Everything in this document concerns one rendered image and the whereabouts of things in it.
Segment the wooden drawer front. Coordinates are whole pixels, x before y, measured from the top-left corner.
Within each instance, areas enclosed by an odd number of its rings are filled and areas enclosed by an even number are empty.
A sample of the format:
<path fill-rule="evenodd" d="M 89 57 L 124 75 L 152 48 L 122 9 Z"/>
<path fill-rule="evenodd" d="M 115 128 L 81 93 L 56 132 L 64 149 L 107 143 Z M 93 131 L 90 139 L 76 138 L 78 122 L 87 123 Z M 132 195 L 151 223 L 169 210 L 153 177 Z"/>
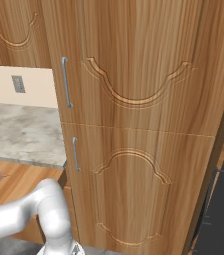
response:
<path fill-rule="evenodd" d="M 27 195 L 43 179 L 55 179 L 61 187 L 67 182 L 63 169 L 0 161 L 0 170 L 0 205 Z"/>

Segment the short wooden cupboard door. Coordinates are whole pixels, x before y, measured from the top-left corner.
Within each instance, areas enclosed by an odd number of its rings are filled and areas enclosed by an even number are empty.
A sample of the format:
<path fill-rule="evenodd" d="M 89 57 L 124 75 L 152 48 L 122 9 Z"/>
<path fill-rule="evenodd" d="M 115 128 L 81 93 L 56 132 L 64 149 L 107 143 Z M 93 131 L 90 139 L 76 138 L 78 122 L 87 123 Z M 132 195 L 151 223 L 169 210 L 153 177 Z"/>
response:
<path fill-rule="evenodd" d="M 81 243 L 127 255 L 185 255 L 213 137 L 72 123 L 62 129 Z"/>

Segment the tall wooden cupboard door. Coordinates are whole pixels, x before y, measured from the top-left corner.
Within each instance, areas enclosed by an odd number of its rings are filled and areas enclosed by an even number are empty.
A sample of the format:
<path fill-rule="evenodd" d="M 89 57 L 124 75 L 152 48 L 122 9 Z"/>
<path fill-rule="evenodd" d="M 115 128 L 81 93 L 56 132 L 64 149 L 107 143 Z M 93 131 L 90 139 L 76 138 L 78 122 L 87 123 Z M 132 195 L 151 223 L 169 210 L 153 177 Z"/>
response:
<path fill-rule="evenodd" d="M 224 111 L 224 0 L 41 6 L 63 122 L 216 134 Z"/>

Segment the grey wall socket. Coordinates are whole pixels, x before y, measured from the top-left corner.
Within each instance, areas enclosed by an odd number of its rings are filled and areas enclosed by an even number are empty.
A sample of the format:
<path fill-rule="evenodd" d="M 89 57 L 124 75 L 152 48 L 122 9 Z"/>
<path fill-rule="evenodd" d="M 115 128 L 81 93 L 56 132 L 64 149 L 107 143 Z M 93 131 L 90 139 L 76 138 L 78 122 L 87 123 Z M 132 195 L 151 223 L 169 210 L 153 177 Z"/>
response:
<path fill-rule="evenodd" d="M 12 76 L 12 82 L 16 93 L 24 93 L 25 87 L 21 76 Z"/>

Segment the wooden wall cupboard door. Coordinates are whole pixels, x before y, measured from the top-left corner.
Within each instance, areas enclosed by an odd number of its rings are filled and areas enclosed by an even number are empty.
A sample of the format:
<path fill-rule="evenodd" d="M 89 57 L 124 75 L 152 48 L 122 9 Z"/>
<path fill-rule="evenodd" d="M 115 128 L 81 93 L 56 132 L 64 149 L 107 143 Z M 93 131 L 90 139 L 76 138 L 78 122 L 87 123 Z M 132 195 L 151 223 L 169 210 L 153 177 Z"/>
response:
<path fill-rule="evenodd" d="M 51 67 L 41 0 L 0 0 L 0 66 Z"/>

